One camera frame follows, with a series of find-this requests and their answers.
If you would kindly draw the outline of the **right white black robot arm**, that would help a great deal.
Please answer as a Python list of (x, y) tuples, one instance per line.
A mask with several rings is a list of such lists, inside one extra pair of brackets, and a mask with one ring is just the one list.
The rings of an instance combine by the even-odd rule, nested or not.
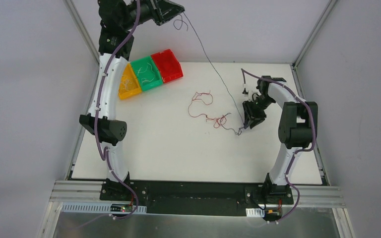
[(268, 203), (291, 193), (289, 178), (300, 154), (314, 149), (317, 138), (318, 105), (299, 98), (284, 78), (262, 76), (258, 78), (259, 95), (248, 96), (243, 102), (244, 128), (252, 129), (265, 121), (265, 110), (277, 103), (282, 110), (278, 126), (280, 150), (271, 171), (260, 189), (260, 196)]

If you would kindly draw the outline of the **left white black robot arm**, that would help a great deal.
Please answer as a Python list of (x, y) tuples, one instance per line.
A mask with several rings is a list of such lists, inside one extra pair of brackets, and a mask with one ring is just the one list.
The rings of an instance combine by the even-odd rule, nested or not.
[(131, 196), (129, 176), (123, 158), (122, 141), (127, 123), (116, 119), (116, 100), (121, 76), (127, 66), (137, 26), (149, 20), (161, 26), (185, 11), (184, 6), (170, 0), (98, 1), (101, 18), (99, 38), (99, 73), (97, 88), (88, 112), (79, 123), (94, 135), (101, 159), (107, 164), (106, 183), (114, 185), (118, 200)]

